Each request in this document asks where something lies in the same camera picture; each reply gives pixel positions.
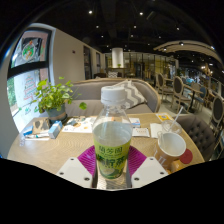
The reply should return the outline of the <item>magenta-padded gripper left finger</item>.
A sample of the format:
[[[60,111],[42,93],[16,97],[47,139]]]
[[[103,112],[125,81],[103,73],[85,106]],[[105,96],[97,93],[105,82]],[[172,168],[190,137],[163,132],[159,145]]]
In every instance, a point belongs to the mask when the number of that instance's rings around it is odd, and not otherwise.
[[[78,157],[70,157],[56,175],[84,188],[96,188],[98,171],[95,148],[91,146]]]

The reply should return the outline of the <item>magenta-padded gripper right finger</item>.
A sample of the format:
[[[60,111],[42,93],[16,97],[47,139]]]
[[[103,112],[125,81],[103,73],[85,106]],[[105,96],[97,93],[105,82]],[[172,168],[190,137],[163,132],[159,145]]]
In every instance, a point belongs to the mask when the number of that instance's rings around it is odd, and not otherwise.
[[[135,147],[130,147],[126,171],[128,188],[140,188],[167,175],[155,157],[146,157]]]

